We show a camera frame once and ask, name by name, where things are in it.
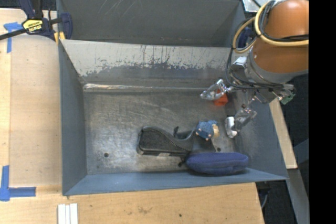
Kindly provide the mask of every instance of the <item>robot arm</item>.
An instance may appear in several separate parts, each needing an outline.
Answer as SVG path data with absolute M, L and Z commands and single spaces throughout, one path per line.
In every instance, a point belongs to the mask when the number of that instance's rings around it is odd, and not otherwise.
M 216 100 L 237 90 L 254 91 L 247 105 L 243 104 L 234 116 L 226 118 L 229 137 L 237 135 L 256 116 L 249 107 L 255 100 L 270 103 L 277 98 L 286 104 L 294 97 L 295 88 L 287 82 L 308 73 L 308 26 L 307 0 L 269 1 L 255 17 L 238 26 L 227 59 L 225 80 L 220 79 L 201 94 L 203 99 Z M 231 64 L 233 52 L 246 56 Z

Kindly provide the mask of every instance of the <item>black tool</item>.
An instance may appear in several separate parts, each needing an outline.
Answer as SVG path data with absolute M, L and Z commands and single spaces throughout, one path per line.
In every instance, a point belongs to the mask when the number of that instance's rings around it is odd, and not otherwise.
M 211 140 L 206 141 L 195 130 L 174 134 L 156 127 L 146 126 L 139 133 L 137 152 L 141 155 L 186 157 L 190 152 L 216 152 Z
M 62 13 L 59 18 L 51 19 L 50 10 L 48 19 L 44 18 L 42 11 L 43 0 L 18 0 L 20 8 L 27 15 L 27 19 L 22 23 L 22 29 L 0 36 L 0 40 L 14 37 L 23 33 L 29 35 L 41 35 L 55 40 L 54 24 L 62 23 L 62 32 L 66 39 L 69 39 L 72 34 L 72 20 L 69 13 Z

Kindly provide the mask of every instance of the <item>small blue toy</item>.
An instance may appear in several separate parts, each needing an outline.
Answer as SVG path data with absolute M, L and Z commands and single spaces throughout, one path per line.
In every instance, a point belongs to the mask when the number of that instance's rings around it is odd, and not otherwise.
M 218 122 L 214 120 L 200 121 L 196 127 L 196 135 L 207 141 L 214 136 L 219 136 Z

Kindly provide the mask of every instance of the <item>gray bin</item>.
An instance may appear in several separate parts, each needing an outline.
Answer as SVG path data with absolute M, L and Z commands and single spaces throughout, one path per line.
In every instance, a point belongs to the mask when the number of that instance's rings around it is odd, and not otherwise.
M 228 138 L 227 115 L 251 93 L 229 96 L 226 106 L 200 98 L 222 78 L 231 40 L 245 19 L 228 0 L 57 0 L 69 12 L 73 36 L 59 44 L 62 191 L 64 195 L 224 185 L 288 177 L 267 104 Z M 217 120 L 221 152 L 249 157 L 230 176 L 201 175 L 178 157 L 136 152 L 142 127 L 173 133 Z

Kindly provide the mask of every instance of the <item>wooden table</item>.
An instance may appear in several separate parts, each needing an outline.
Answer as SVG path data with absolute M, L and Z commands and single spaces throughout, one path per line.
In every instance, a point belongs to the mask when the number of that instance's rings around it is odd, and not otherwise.
M 1 25 L 25 19 L 20 9 L 0 9 Z M 36 197 L 0 202 L 0 223 L 57 223 L 58 204 L 72 203 L 80 224 L 264 223 L 254 183 L 63 196 L 57 44 L 22 34 L 6 50 L 0 41 L 0 168 L 9 165 L 9 185 L 35 186 Z M 286 167 L 297 168 L 281 107 L 270 107 Z

